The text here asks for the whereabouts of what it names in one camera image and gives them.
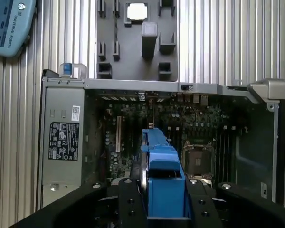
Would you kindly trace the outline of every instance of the corrugated metal surface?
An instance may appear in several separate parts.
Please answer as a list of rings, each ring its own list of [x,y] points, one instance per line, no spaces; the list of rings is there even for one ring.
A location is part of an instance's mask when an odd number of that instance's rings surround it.
[[[34,210],[41,70],[83,63],[94,77],[95,2],[38,4],[24,54],[0,58],[0,228]],[[182,0],[179,6],[180,81],[246,85],[285,78],[285,0]]]

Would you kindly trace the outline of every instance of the screw hole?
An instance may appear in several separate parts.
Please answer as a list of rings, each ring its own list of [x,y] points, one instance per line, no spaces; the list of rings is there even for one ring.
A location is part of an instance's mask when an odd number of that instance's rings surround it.
[[[133,211],[133,210],[131,210],[130,212],[129,212],[129,216],[134,216],[135,215],[135,212]]]
[[[206,212],[206,211],[202,212],[201,215],[204,216],[204,217],[209,217],[210,216],[210,214],[208,212]]]

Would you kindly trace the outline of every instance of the pcie slot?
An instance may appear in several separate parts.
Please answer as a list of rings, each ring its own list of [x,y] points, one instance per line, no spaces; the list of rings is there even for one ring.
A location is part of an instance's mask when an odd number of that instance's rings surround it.
[[[119,115],[117,117],[117,123],[116,123],[116,152],[120,152],[121,147],[121,137],[122,137],[122,117]]]

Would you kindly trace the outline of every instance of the power supply label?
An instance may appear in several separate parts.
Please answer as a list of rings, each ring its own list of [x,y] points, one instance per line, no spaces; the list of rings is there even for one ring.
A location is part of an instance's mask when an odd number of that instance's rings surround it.
[[[77,161],[79,150],[79,124],[58,123],[50,125],[48,159]]]

